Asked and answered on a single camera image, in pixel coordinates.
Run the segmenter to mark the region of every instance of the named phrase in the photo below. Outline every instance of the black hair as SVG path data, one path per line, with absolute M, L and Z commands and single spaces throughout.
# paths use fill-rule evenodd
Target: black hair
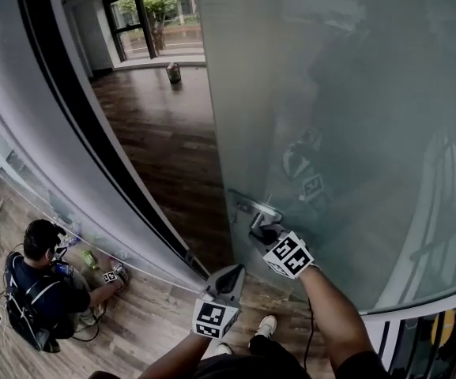
M 66 232 L 48 220 L 33 220 L 25 231 L 24 255 L 34 261 L 41 260 L 47 250 L 54 252 L 61 243 L 59 234 L 66 235 Z

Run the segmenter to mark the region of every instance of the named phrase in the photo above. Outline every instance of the dark wood floor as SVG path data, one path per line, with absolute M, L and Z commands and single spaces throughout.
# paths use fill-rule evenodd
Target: dark wood floor
M 206 68 L 114 72 L 92 87 L 120 144 L 164 214 L 211 272 L 232 264 Z
M 25 228 L 43 215 L 0 180 L 0 292 L 2 273 L 8 252 L 21 242 Z M 53 211 L 45 210 L 51 216 Z M 94 252 L 100 270 L 92 272 L 81 260 L 81 251 Z M 70 248 L 66 258 L 82 271 L 92 287 L 101 285 L 101 274 L 109 269 L 102 253 L 82 244 Z M 0 328 L 0 378 L 87 378 L 95 370 L 106 370 L 122 378 L 136 378 L 149 364 L 174 347 L 190 331 L 190 319 L 197 297 L 189 291 L 163 283 L 146 274 L 130 270 L 130 285 L 108 303 L 100 334 L 91 343 L 59 340 L 62 351 L 56 355 L 38 353 L 11 328 Z M 268 313 L 277 315 L 274 339 L 299 360 L 310 333 L 307 306 L 247 277 L 241 300 L 242 314 L 225 340 L 239 354 L 247 353 L 247 344 L 259 321 Z M 88 338 L 92 333 L 85 333 Z M 205 356 L 213 355 L 213 343 Z M 330 379 L 333 373 L 322 337 L 316 332 L 307 360 L 314 379 Z

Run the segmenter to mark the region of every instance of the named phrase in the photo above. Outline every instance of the man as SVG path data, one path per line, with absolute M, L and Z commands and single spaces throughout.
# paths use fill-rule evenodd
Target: man
M 318 329 L 324 338 L 337 379 L 389 378 L 374 352 L 367 330 L 354 305 L 311 265 L 301 274 Z M 307 378 L 296 358 L 269 338 L 277 327 L 274 316 L 265 317 L 249 343 L 251 355 L 233 355 L 226 344 L 217 355 L 201 361 L 211 339 L 191 333 L 165 356 L 154 362 L 140 379 L 241 379 L 244 377 Z M 117 378 L 95 372 L 90 379 Z
M 34 307 L 43 323 L 53 328 L 53 337 L 59 339 L 73 335 L 78 318 L 87 325 L 94 325 L 91 308 L 102 305 L 122 288 L 122 282 L 116 280 L 89 291 L 78 272 L 74 271 L 72 278 L 57 274 L 51 262 L 55 247 L 60 243 L 58 234 L 63 232 L 61 227 L 47 220 L 31 222 L 24 235 L 24 256 L 15 257 L 13 263 L 17 286 L 25 291 L 44 277 L 58 281 L 38 297 Z

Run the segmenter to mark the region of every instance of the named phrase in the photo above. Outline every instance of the forearm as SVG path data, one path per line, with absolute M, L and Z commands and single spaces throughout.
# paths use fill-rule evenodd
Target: forearm
M 155 361 L 139 379 L 189 377 L 202 360 L 211 339 L 191 333 L 166 355 Z
M 358 352 L 373 350 L 356 307 L 318 268 L 308 267 L 300 274 L 300 279 L 334 369 Z
M 91 303 L 89 304 L 90 307 L 95 307 L 103 303 L 104 301 L 111 298 L 115 292 L 119 289 L 114 282 L 107 283 L 102 287 L 96 288 L 94 291 L 90 292 L 91 295 Z

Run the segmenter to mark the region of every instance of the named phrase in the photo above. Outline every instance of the backpack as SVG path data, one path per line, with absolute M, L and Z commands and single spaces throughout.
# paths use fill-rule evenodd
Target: backpack
M 6 258 L 5 297 L 10 325 L 37 351 L 60 352 L 59 344 L 53 335 L 53 328 L 47 327 L 33 305 L 46 291 L 61 281 L 44 276 L 30 288 L 18 287 L 15 280 L 15 261 L 22 257 L 20 253 L 13 252 Z

